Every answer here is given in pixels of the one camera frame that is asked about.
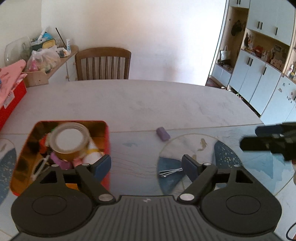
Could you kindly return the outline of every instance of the ribbed panel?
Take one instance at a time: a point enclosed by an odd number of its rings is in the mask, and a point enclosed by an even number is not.
[[[215,230],[194,206],[181,205],[171,196],[123,196],[100,207],[83,228],[57,238],[20,234],[14,241],[280,241],[274,234],[234,237]]]

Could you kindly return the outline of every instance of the pink fabric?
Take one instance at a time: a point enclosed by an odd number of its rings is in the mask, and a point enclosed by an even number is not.
[[[3,105],[9,92],[13,89],[14,84],[26,66],[26,61],[19,60],[18,62],[0,69],[0,106]]]

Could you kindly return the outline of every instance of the marble tabletop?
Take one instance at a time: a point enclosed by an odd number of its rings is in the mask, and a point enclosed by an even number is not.
[[[1,134],[28,134],[41,120],[104,120],[110,131],[261,124],[235,94],[212,87],[146,80],[86,80],[36,86]]]

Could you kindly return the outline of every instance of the wooden chair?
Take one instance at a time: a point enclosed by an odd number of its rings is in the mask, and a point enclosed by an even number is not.
[[[102,57],[105,57],[105,78],[108,79],[108,57],[112,58],[111,61],[111,79],[114,79],[114,57],[118,57],[117,62],[117,79],[120,79],[120,67],[121,67],[121,58],[125,58],[124,64],[124,79],[128,79],[129,68],[131,63],[131,52],[122,48],[114,47],[99,47],[99,48],[90,48],[83,51],[80,51],[75,56],[77,77],[78,80],[83,80],[83,72],[81,60],[86,59],[86,79],[89,80],[89,60],[92,58],[92,79],[96,78],[96,62],[95,58],[99,58],[99,74],[98,77],[102,79]]]

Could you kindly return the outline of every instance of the white label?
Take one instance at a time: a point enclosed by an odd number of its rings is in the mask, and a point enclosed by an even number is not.
[[[14,93],[10,92],[3,104],[5,109],[9,106],[9,104],[13,101],[14,98],[15,98]]]

